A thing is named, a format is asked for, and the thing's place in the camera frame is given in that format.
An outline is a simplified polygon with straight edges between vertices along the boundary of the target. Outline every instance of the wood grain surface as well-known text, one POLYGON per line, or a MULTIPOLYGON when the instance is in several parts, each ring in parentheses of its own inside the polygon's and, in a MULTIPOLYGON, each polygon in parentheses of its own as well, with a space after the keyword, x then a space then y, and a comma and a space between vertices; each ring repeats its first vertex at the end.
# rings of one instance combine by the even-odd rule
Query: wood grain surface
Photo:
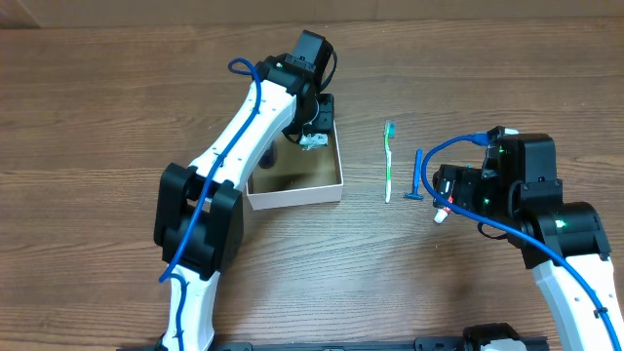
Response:
MULTIPOLYGON (((565 200, 601 214, 624 292, 624 19, 435 20, 3 30, 0 350, 113 350, 165 330, 152 242, 158 180, 220 134, 249 80, 235 57, 289 52, 307 28, 339 61, 328 91, 340 203, 252 212, 218 289, 219 340, 406 340, 508 322, 547 335, 519 251, 410 189, 416 148, 496 125, 550 134, 565 200), (394 178, 383 203, 386 119, 394 178)), ((480 164, 472 145, 442 162, 480 164)))
POLYGON ((42 28, 347 20, 621 17, 621 0, 0 0, 42 28))
POLYGON ((20 0, 0 0, 0 28, 38 28, 39 24, 20 0))

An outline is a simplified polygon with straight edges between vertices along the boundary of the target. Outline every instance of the toothbrush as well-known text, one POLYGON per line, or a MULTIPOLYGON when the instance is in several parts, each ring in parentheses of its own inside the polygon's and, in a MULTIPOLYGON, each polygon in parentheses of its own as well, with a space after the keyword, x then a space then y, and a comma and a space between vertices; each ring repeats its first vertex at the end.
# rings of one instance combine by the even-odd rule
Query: toothbrush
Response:
POLYGON ((386 121, 386 128, 383 133, 386 148, 386 204, 390 202, 390 193, 392 192, 392 152, 388 139, 393 138, 397 132, 397 124, 394 121, 386 121))

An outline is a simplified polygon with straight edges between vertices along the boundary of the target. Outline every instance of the blue cable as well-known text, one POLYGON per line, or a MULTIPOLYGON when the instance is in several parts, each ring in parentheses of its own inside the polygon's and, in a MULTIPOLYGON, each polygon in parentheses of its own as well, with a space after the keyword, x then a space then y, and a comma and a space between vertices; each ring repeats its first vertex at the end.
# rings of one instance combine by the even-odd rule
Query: blue cable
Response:
POLYGON ((253 106, 252 114, 248 117, 247 121, 245 121, 243 126, 241 126, 241 129, 238 132, 236 132, 236 135, 234 135, 234 137, 230 140, 227 146, 225 146, 221 154, 216 157, 216 160, 214 160, 213 166, 211 167, 210 171, 208 172, 208 175, 206 176, 206 179, 204 180, 204 186, 202 187, 202 191, 200 192, 199 198, 197 199, 197 206, 195 207, 195 211, 193 211, 191 220, 188 222, 188 227, 186 228, 186 232, 184 233, 182 240, 179 242, 179 245, 177 246, 177 251, 175 251, 174 258, 172 258, 172 261, 167 266, 167 269, 165 269, 165 272, 163 272, 163 274, 158 279, 161 283, 165 282, 167 278, 171 276, 172 272, 174 271, 174 268, 176 268, 177 264, 182 258, 182 255, 184 254, 184 250, 186 250, 186 245, 188 245, 188 240, 191 237, 191 233, 193 232, 193 229, 195 229, 195 225, 197 225, 197 220, 199 219, 200 213, 202 212, 202 208, 204 207, 204 203, 206 202, 206 197, 208 196, 208 189, 210 188, 211 182, 213 181, 213 177, 215 177, 216 170, 218 170, 218 168, 221 166, 221 164, 227 157, 227 154, 230 152, 232 147, 234 147, 238 139, 241 138, 241 136, 243 135, 247 127, 252 123, 255 115, 258 114, 258 111, 260 109, 260 103, 262 101, 262 87, 261 87, 260 77, 258 76, 254 65, 244 58, 234 58, 233 60, 229 62, 229 64, 227 65, 227 68, 232 73, 252 76, 253 80, 255 81, 255 105, 253 106), (233 65, 239 62, 244 64, 249 69, 249 72, 242 71, 239 69, 234 69, 233 65))
POLYGON ((177 279, 179 281, 179 284, 181 285, 182 294, 179 297, 177 312, 175 312, 175 337, 177 337, 177 348, 179 349, 179 351, 184 351, 184 341, 182 340, 182 308, 184 308, 184 300, 186 300, 187 284, 184 278, 179 274, 174 273, 170 275, 169 278, 177 279))
POLYGON ((517 238, 520 238, 524 241, 526 241, 527 243, 533 245, 534 247, 536 247, 537 249, 539 249, 540 251, 542 251, 543 253, 547 254, 553 261, 555 261, 556 263, 558 263, 561 267, 565 268, 565 270, 567 272, 569 272, 569 274, 572 276, 572 278, 574 278, 578 284, 581 286, 581 288, 583 288, 583 290, 585 291, 585 293, 589 296, 589 298, 592 300, 592 302, 594 303, 594 306, 596 306, 596 311, 601 315, 601 317, 603 318, 603 322, 604 322, 604 327, 606 328, 606 332, 608 333, 608 337, 611 339, 611 343, 613 344, 613 350, 615 351, 622 351, 622 348, 620 346, 619 340, 617 338, 617 333, 615 332, 615 328, 613 327, 613 324, 611 323, 610 318, 608 317, 608 313, 606 312, 605 308, 603 307, 603 304, 601 303, 601 301, 598 299, 598 296, 596 295, 596 292, 594 292, 594 290, 589 286, 589 284, 587 284, 587 282, 585 281, 585 279, 583 279, 583 277, 578 274, 578 272, 571 266, 569 265, 569 263, 567 263, 567 261, 561 257, 558 253, 554 252, 552 249, 550 249, 549 247, 547 247, 546 245, 542 244, 541 242, 537 241, 534 238, 531 238, 530 236, 528 236, 527 234, 519 231, 516 228, 512 228, 508 225, 505 225, 503 223, 497 222, 495 220, 489 219, 487 217, 478 215, 478 214, 473 214, 470 211, 464 210, 452 203, 450 203, 449 201, 447 201, 445 198, 443 198, 440 194, 438 194, 429 184, 429 181, 427 180, 427 164, 429 163, 429 160, 433 157, 433 155, 435 155, 437 152, 457 143, 460 141, 470 141, 473 142, 477 145, 480 146, 487 146, 488 145, 488 135, 486 134, 476 134, 476 135, 469 135, 469 136, 458 136, 458 137, 454 137, 451 140, 448 140, 436 147, 433 148, 433 150, 429 151, 429 153, 427 153, 427 155, 425 156, 424 160, 422 161, 422 166, 421 166, 421 171, 420 171, 420 178, 422 179, 422 184, 425 186, 425 189, 427 189, 427 192, 429 192, 429 194, 431 194, 431 196, 433 196, 436 201, 438 201, 440 204, 450 208, 453 212, 455 212, 456 214, 459 215, 464 215, 467 216, 470 219, 476 220, 478 222, 482 222, 484 224, 489 225, 492 228, 496 228, 499 230, 502 230, 503 232, 509 234, 509 235, 513 235, 517 238))

